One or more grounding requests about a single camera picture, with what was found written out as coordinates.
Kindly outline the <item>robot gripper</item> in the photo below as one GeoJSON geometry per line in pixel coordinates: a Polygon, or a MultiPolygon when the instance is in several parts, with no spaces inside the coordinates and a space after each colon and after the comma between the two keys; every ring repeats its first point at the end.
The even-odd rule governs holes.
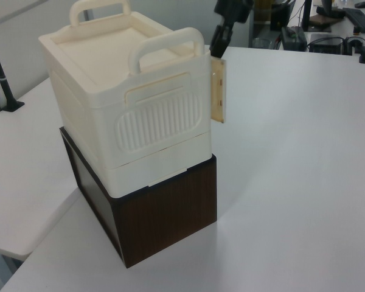
{"type": "Polygon", "coordinates": [[[234,23],[247,22],[251,10],[254,8],[252,0],[218,0],[214,12],[223,17],[222,26],[218,25],[210,42],[212,57],[221,58],[231,42],[234,23]]]}

